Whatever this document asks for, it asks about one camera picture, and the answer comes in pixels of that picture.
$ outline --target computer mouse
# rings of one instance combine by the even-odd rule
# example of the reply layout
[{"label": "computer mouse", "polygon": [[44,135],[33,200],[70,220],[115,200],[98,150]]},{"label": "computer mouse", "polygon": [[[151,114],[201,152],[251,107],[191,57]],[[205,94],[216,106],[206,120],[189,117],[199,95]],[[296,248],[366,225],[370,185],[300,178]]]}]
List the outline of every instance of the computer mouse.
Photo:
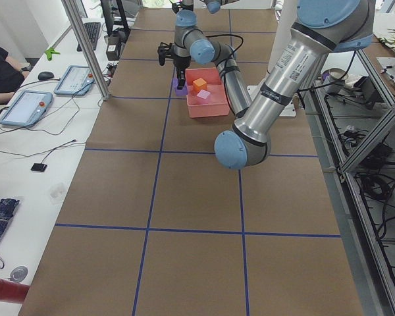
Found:
[{"label": "computer mouse", "polygon": [[38,80],[48,80],[48,79],[53,79],[54,74],[51,71],[43,71],[38,74]]}]

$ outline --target orange block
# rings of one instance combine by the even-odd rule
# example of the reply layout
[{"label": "orange block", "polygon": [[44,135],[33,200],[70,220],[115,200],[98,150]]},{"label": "orange block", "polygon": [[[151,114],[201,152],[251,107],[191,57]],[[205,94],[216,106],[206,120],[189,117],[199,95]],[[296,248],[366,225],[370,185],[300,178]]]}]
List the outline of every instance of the orange block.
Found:
[{"label": "orange block", "polygon": [[207,89],[207,82],[202,79],[198,78],[193,81],[193,90],[195,90],[196,93],[199,93],[200,90],[206,90]]}]

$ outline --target light blue tablet device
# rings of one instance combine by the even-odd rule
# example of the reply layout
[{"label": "light blue tablet device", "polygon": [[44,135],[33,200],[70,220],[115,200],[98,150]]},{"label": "light blue tablet device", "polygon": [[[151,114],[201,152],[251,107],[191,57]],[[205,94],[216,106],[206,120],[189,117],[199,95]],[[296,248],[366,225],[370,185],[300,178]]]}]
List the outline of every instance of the light blue tablet device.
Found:
[{"label": "light blue tablet device", "polygon": [[54,89],[57,95],[85,95],[93,84],[88,66],[69,66]]},{"label": "light blue tablet device", "polygon": [[23,91],[0,118],[0,124],[31,126],[37,123],[53,100],[49,92]]}]

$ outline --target keyboard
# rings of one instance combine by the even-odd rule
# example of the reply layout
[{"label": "keyboard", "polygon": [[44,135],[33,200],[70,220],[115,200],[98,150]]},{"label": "keyboard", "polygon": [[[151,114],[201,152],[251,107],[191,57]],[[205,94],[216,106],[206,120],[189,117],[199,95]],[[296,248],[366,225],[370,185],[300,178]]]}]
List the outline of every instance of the keyboard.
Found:
[{"label": "keyboard", "polygon": [[[90,38],[92,48],[93,48],[93,50],[96,50],[99,29],[101,28],[101,23],[100,22],[86,22],[86,23],[84,23],[84,26],[85,26],[86,33],[88,33],[88,37]],[[79,44],[78,44],[78,48],[76,50],[82,51],[82,48],[80,47]]]}]

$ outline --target white table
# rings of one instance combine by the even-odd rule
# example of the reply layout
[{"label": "white table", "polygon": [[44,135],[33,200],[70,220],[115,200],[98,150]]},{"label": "white table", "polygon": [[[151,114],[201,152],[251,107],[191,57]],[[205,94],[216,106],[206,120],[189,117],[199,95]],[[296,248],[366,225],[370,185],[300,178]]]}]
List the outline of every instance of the white table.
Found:
[{"label": "white table", "polygon": [[[102,70],[108,63],[104,35],[101,32],[95,51]],[[61,54],[53,55],[52,61],[48,61],[43,55],[24,84],[36,81],[41,71],[51,71],[55,78],[60,78],[69,65],[87,65],[83,53],[77,52],[76,47],[77,41],[71,30],[55,47]],[[56,85],[57,81],[42,82],[23,89],[52,92]],[[54,95],[53,103],[46,114],[60,107],[61,109],[39,121],[33,129],[60,132],[78,110],[73,101],[64,105],[69,99]],[[30,155],[73,139],[78,143],[86,142],[99,112],[100,100],[101,94],[93,85],[84,97],[75,98],[80,110],[60,135],[52,136],[30,130],[9,132],[0,135],[0,150]],[[34,163],[41,162],[46,153],[30,158],[0,153],[0,199],[20,200],[14,218],[0,240],[0,256],[5,261],[5,268],[0,270],[0,278],[8,278],[15,267],[24,265],[28,268],[28,276],[22,283],[31,284],[84,147],[85,145],[74,145],[55,150],[44,161],[48,165],[44,173],[32,172],[30,169]],[[53,190],[58,192],[57,199],[51,197]],[[0,302],[0,316],[17,315],[20,307],[19,304]]]}]

